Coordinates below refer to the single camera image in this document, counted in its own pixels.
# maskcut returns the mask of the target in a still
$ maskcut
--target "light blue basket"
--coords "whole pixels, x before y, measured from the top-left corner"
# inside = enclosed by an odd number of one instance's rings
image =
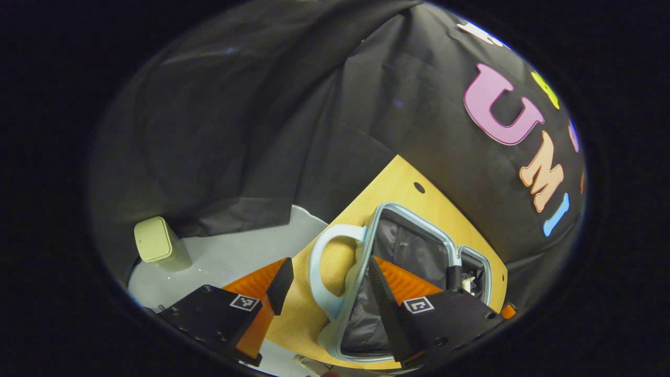
[[[321,309],[326,312],[330,323],[327,324],[317,338],[317,342],[332,357],[339,360],[354,363],[373,363],[393,360],[392,355],[387,356],[350,356],[342,353],[342,337],[351,316],[351,310],[356,302],[356,296],[368,266],[372,254],[373,240],[379,217],[383,210],[392,211],[412,224],[422,228],[442,241],[447,249],[449,266],[461,266],[461,253],[465,253],[484,264],[486,282],[482,293],[482,301],[490,304],[491,268],[488,258],[477,251],[461,246],[457,248],[447,233],[435,225],[422,219],[409,209],[396,203],[382,203],[377,207],[375,214],[360,227],[356,225],[336,224],[326,229],[314,243],[310,256],[310,286],[314,300]],[[341,297],[335,296],[324,286],[321,279],[321,256],[326,244],[335,237],[350,237],[356,240],[356,262],[344,278],[344,293]]]

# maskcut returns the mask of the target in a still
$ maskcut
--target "small trash bin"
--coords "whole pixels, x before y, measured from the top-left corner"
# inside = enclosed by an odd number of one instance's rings
[[[135,243],[144,262],[175,272],[189,268],[191,258],[184,242],[157,216],[135,226]]]

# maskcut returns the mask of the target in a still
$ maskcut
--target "black fabric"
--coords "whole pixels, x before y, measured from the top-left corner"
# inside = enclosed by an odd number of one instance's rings
[[[94,238],[120,282],[141,220],[161,215],[181,237],[206,236],[284,224],[296,204],[330,222],[400,154],[509,265],[508,299],[523,307],[537,298],[540,287],[531,294],[515,281],[517,262],[531,261],[532,281],[555,276],[585,201],[570,114],[554,109],[513,51],[457,26],[467,21],[390,3],[254,1],[180,38],[130,80],[100,125],[89,176]],[[520,144],[492,140],[464,108],[480,62],[515,87],[492,107],[500,122],[518,116],[521,97],[545,118]],[[543,130],[565,178],[538,213],[519,169]],[[569,211],[545,237],[563,193]],[[534,258],[545,254],[551,265]]]
[[[130,275],[142,219],[161,215],[181,237],[286,224],[328,92],[310,88],[417,3],[252,1],[149,61],[107,111],[91,151],[92,232],[117,279]],[[326,48],[324,23],[338,32],[337,48]],[[377,172],[392,156],[371,159]]]

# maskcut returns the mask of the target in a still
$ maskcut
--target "yellow wooden surface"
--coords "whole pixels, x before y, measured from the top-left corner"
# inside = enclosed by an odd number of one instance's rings
[[[414,187],[414,182],[423,186],[425,193],[420,193]],[[403,205],[438,226],[452,238],[457,247],[470,246],[484,254],[491,264],[494,279],[490,306],[500,311],[507,289],[505,265],[465,216],[400,156],[396,156],[328,227],[333,224],[362,226],[375,209],[387,201]],[[330,356],[316,343],[317,334],[328,323],[328,318],[317,306],[310,290],[308,265],[313,244],[314,241],[293,258],[293,284],[281,315],[272,321],[267,339],[326,364],[365,369],[400,368],[400,363],[393,360],[365,364],[344,362]],[[335,239],[324,249],[321,275],[326,288],[334,294],[340,295],[344,290],[344,275],[354,264],[354,247],[353,241],[345,243]]]

